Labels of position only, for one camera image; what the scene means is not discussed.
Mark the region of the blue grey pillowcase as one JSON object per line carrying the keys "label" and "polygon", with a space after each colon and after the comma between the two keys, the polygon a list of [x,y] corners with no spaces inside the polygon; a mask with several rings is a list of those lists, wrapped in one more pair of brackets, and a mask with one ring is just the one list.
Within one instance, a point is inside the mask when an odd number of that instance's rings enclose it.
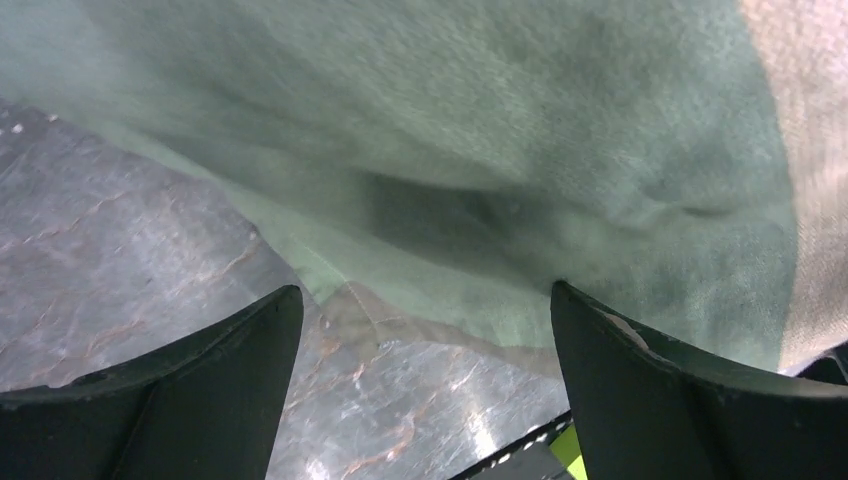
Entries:
{"label": "blue grey pillowcase", "polygon": [[1,91],[218,183],[326,298],[551,284],[763,369],[847,338],[843,1],[5,1]]}

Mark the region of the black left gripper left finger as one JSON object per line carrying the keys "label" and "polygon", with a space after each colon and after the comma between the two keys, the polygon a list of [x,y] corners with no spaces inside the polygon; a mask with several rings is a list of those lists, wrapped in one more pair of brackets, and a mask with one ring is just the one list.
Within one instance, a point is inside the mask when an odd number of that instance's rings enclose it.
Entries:
{"label": "black left gripper left finger", "polygon": [[1,396],[5,479],[262,479],[304,318],[284,286],[62,387]]}

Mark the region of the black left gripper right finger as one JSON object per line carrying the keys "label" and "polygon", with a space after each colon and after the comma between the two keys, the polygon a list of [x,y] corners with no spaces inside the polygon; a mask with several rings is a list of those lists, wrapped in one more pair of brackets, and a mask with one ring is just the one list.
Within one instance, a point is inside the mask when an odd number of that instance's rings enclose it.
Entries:
{"label": "black left gripper right finger", "polygon": [[619,316],[566,282],[551,324],[592,479],[843,479],[847,348],[793,376]]}

